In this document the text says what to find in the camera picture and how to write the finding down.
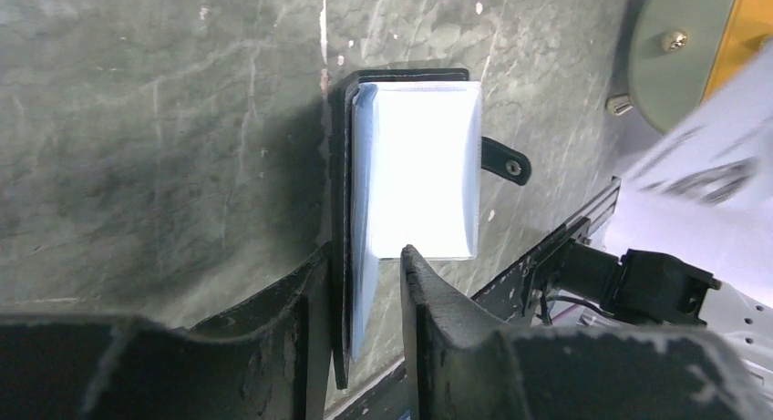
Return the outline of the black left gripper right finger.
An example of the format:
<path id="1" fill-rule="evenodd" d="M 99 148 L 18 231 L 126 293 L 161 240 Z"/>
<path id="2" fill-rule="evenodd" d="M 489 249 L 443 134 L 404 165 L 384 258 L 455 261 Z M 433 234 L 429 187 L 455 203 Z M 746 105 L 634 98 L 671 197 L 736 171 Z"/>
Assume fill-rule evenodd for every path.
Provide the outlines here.
<path id="1" fill-rule="evenodd" d="M 407 288 L 407 246 L 400 257 Z M 700 328 L 531 327 L 505 335 L 525 406 L 491 419 L 769 419 L 734 350 Z"/>

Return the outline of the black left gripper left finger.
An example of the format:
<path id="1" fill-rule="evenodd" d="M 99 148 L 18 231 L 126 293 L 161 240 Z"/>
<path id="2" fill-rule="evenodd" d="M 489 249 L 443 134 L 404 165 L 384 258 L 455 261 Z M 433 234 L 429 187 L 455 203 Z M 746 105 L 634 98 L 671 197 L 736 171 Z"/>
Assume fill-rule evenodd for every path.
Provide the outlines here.
<path id="1" fill-rule="evenodd" d="M 4 419 L 320 419 L 329 258 L 189 329 L 143 317 L 5 313 Z"/>

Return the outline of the black card holder wallet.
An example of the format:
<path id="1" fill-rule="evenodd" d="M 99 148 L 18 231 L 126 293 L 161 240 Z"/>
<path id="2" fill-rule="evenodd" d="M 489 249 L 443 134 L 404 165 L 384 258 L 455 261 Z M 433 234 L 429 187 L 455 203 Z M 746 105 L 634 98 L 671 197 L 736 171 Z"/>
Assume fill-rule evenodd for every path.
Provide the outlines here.
<path id="1" fill-rule="evenodd" d="M 482 88 L 465 68 L 360 69 L 330 111 L 332 356 L 348 387 L 381 261 L 408 244 L 427 259 L 478 252 L 480 174 L 528 183 L 529 158 L 482 133 Z"/>

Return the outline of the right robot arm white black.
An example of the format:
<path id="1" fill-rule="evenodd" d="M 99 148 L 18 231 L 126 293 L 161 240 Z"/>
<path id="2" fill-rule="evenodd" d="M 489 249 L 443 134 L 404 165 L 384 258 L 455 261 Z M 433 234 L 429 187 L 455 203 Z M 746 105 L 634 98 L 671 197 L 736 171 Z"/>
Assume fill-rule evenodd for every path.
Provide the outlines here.
<path id="1" fill-rule="evenodd" d="M 772 51 L 765 48 L 624 175 L 603 251 L 665 253 L 714 275 L 699 316 L 772 385 Z"/>

